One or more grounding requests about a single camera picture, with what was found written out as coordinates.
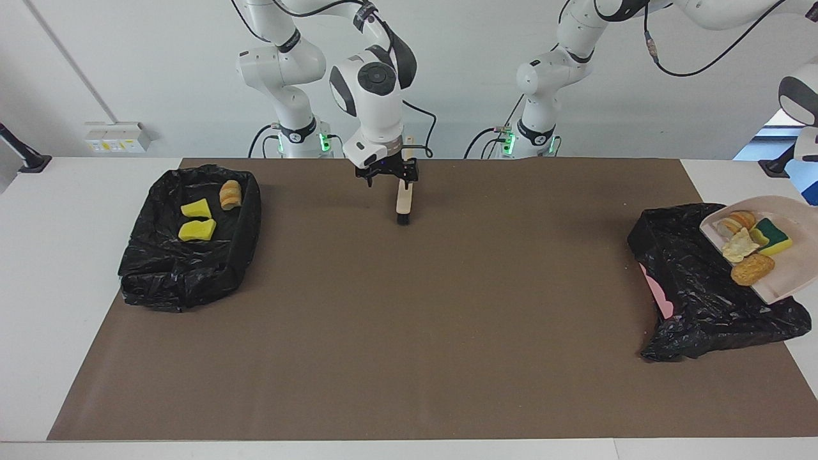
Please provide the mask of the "rounded yellow sponge chunk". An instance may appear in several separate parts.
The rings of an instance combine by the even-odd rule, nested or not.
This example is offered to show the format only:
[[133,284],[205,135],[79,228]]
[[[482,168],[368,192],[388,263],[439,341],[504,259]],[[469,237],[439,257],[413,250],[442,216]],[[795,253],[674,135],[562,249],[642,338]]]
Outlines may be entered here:
[[178,239],[182,242],[210,241],[217,228],[217,223],[213,219],[191,220],[181,225],[178,231]]

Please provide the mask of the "beige hand brush black bristles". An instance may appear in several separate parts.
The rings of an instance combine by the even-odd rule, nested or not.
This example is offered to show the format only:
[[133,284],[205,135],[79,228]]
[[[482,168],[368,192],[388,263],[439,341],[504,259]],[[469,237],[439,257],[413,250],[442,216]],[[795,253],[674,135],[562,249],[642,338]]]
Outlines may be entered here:
[[[410,148],[414,144],[415,137],[408,135],[404,137],[404,148],[401,150],[403,160],[414,158],[414,149]],[[405,180],[398,181],[396,199],[396,222],[400,226],[408,226],[411,222],[413,184]]]

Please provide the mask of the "yellow sponge with green side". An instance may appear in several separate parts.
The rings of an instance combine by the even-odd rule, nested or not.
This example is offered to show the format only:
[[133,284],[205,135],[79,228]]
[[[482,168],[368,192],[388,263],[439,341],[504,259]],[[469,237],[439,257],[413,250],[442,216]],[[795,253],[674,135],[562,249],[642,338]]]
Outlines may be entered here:
[[762,218],[750,230],[749,236],[759,245],[757,253],[772,257],[788,250],[794,242],[770,218]]

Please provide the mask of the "left black-lined bin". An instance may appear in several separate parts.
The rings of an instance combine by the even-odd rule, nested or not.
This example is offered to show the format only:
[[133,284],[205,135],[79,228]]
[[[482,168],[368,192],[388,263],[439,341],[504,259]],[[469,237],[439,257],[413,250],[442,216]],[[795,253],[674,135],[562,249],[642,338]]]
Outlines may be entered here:
[[[242,186],[242,206],[221,210],[227,180]],[[181,241],[188,222],[180,206],[205,198],[217,223],[210,241]],[[182,312],[221,300],[242,285],[256,251],[262,195],[249,171],[217,165],[167,170],[156,180],[134,222],[119,278],[123,301],[162,312]]]

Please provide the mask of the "brown bread roll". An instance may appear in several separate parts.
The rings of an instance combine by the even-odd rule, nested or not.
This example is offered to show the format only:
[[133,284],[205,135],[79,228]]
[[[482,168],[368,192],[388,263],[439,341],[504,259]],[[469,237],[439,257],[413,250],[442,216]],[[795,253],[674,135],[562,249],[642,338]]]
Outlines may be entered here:
[[750,254],[731,270],[731,279],[739,286],[752,286],[775,269],[775,260],[765,254]]

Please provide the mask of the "white wall socket box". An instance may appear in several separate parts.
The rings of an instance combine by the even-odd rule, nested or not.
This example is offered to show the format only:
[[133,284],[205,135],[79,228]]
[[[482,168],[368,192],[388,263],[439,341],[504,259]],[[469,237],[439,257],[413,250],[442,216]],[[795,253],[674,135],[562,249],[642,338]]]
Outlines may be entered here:
[[140,122],[85,122],[84,142],[96,154],[145,154],[152,139]]

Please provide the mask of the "pale cracker piece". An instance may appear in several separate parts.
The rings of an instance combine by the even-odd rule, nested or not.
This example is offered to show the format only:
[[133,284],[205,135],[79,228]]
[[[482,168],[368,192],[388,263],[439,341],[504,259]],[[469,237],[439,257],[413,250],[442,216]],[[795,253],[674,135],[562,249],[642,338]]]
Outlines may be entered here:
[[760,245],[751,237],[748,228],[742,227],[738,233],[731,236],[722,247],[722,256],[731,264],[739,264],[745,258],[756,252]]

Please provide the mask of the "brown table mat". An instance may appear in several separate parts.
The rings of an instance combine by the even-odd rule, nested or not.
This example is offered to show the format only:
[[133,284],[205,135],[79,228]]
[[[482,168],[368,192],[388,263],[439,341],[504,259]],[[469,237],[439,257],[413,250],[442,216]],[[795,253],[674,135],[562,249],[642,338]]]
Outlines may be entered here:
[[240,288],[192,312],[115,299],[50,440],[818,436],[782,343],[680,363],[626,237],[699,201],[677,160],[221,160],[262,195]]

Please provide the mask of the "beige plastic dustpan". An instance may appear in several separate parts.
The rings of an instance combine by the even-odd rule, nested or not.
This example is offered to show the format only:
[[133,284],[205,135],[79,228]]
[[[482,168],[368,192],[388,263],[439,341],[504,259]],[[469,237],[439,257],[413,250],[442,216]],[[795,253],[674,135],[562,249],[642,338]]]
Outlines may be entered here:
[[716,250],[728,238],[718,232],[718,221],[734,211],[750,211],[758,219],[771,219],[793,242],[791,248],[775,254],[775,269],[753,285],[768,305],[795,295],[818,280],[818,207],[786,196],[761,195],[739,201],[711,213],[699,229]]

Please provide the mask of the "black-lined bin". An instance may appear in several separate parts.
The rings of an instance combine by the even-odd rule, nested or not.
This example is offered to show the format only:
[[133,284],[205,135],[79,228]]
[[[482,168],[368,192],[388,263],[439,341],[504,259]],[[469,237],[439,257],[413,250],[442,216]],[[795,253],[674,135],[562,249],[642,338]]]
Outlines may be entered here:
[[[242,186],[242,206],[221,210],[227,180]],[[217,223],[210,241],[181,241],[188,222],[180,206],[205,198]],[[123,301],[162,312],[182,312],[221,300],[242,285],[256,251],[262,195],[249,171],[217,165],[167,170],[156,180],[134,222],[119,278]]]
[[626,242],[672,312],[660,312],[640,350],[652,362],[678,362],[711,351],[762,346],[802,337],[812,329],[807,309],[792,297],[766,305],[730,278],[730,265],[700,230],[723,204],[691,203],[644,210]]

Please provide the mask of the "black clamp stand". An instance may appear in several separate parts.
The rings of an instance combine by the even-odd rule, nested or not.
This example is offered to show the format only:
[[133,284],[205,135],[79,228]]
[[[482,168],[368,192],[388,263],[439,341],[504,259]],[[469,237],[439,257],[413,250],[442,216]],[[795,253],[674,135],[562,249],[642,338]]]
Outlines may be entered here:
[[818,127],[801,128],[796,140],[779,157],[772,160],[758,160],[757,163],[770,178],[790,178],[786,172],[786,166],[793,160],[818,165]]
[[0,139],[20,157],[22,166],[18,169],[21,174],[38,174],[43,172],[52,160],[50,155],[43,155],[31,146],[15,137],[3,123],[0,123]]

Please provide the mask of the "orange croissant pastry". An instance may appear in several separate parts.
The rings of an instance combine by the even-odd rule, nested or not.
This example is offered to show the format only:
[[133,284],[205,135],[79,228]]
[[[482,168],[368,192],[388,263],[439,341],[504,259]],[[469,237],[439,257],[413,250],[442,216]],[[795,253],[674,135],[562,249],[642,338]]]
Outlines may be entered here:
[[743,228],[751,230],[757,222],[752,212],[740,210],[733,211],[727,217],[719,219],[716,223],[716,232],[724,238],[733,238],[740,233]]

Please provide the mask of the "pink plastic bin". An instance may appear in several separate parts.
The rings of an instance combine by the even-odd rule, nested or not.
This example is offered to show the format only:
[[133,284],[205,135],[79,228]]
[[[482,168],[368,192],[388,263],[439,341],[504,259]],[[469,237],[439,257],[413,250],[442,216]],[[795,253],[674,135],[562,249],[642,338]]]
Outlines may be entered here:
[[651,290],[652,297],[654,298],[654,302],[658,307],[661,317],[663,320],[672,318],[674,316],[674,305],[672,301],[667,299],[667,295],[662,286],[657,282],[657,280],[654,279],[654,277],[648,274],[645,266],[643,264],[638,264],[638,266],[640,269],[642,269],[642,273],[645,277],[647,285],[649,286],[649,290]]

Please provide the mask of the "right black-lined bin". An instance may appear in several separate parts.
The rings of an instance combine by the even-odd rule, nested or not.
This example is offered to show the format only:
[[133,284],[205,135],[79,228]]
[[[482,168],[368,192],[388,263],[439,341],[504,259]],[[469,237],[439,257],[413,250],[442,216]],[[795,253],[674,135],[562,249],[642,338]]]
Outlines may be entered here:
[[660,312],[640,350],[652,362],[678,362],[711,351],[762,346],[802,337],[812,329],[807,309],[792,297],[766,305],[730,278],[730,265],[700,230],[723,204],[691,203],[644,210],[626,242],[672,312]]

